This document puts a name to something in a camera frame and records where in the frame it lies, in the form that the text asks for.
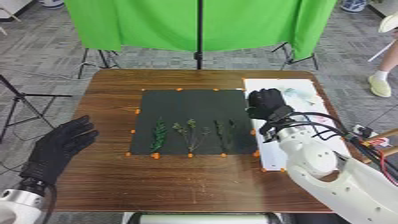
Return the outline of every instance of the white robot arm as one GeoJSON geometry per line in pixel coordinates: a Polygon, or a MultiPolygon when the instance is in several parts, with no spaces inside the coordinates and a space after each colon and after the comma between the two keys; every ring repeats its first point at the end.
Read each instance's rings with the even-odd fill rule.
{"type": "Polygon", "coordinates": [[[34,224],[41,216],[43,197],[10,189],[0,198],[0,224],[34,224]]]}
{"type": "Polygon", "coordinates": [[[383,173],[354,158],[345,158],[315,141],[306,128],[285,128],[281,149],[288,154],[290,178],[354,224],[398,223],[398,188],[383,173]],[[340,171],[333,182],[322,178],[340,171]]]}

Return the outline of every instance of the person's leg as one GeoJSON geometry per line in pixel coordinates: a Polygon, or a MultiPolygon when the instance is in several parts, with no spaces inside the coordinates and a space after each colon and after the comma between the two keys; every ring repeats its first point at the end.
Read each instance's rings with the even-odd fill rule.
{"type": "Polygon", "coordinates": [[[388,54],[383,59],[379,71],[370,77],[372,92],[381,97],[392,97],[392,87],[388,83],[388,75],[398,65],[398,41],[395,42],[388,54]]]}

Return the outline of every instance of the white paper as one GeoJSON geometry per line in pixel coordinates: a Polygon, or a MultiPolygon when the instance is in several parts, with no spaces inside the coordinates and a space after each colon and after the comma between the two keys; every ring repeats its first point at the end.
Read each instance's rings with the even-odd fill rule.
{"type": "MultiPolygon", "coordinates": [[[[310,79],[246,79],[246,94],[249,96],[251,92],[255,90],[262,89],[280,89],[285,96],[287,104],[296,108],[297,112],[320,112],[329,114],[328,108],[324,105],[324,99],[319,96],[313,81],[310,79]]],[[[333,126],[335,122],[331,119],[317,116],[310,116],[312,121],[333,126]]],[[[253,120],[255,129],[260,130],[264,127],[265,121],[253,120]]],[[[328,129],[324,127],[317,127],[319,132],[326,131],[328,129]]],[[[324,134],[324,137],[329,137],[333,135],[333,132],[324,134]]],[[[315,138],[328,146],[329,148],[342,154],[351,156],[349,148],[345,145],[344,140],[340,137],[331,138],[329,141],[324,141],[319,137],[315,138]]],[[[280,145],[276,143],[264,143],[265,139],[264,136],[256,135],[258,140],[258,146],[260,146],[260,154],[262,154],[262,163],[264,168],[267,170],[281,170],[281,168],[287,169],[287,154],[280,148],[280,145]]]]}

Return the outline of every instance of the chair leg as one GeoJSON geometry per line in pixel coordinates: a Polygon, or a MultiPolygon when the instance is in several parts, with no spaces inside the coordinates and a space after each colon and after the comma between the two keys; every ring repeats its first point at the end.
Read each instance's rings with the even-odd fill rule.
{"type": "Polygon", "coordinates": [[[11,13],[11,11],[10,11],[4,7],[0,7],[0,9],[8,12],[8,14],[10,14],[10,16],[15,18],[15,20],[17,20],[18,22],[22,22],[20,18],[18,18],[17,15],[11,13]]]}

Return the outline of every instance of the plant sprig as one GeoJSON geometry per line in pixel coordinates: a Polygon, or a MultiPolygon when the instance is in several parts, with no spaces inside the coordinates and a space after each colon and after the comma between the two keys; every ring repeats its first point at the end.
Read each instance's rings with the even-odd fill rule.
{"type": "Polygon", "coordinates": [[[177,132],[184,136],[189,152],[193,153],[196,151],[196,149],[200,148],[200,146],[203,144],[203,141],[207,139],[207,136],[212,133],[212,131],[210,131],[209,127],[203,127],[201,137],[198,137],[196,136],[198,124],[196,124],[194,119],[191,119],[187,121],[187,126],[189,126],[189,128],[185,128],[180,123],[175,123],[173,129],[177,130],[177,132]]]}

